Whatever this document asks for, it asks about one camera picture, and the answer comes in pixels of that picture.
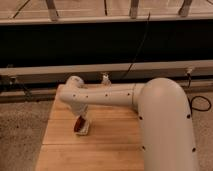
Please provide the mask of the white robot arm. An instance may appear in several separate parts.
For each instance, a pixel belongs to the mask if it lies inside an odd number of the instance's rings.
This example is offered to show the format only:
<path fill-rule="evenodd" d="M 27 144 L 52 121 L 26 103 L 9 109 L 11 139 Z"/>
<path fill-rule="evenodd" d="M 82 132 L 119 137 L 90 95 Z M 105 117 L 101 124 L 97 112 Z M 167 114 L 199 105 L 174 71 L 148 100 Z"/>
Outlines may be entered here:
<path fill-rule="evenodd" d="M 87 88 L 70 77 L 59 97 L 76 116 L 87 106 L 130 106 L 137 110 L 141 128 L 144 171 L 199 171 L 192 114 L 183 88 L 168 78 Z"/>

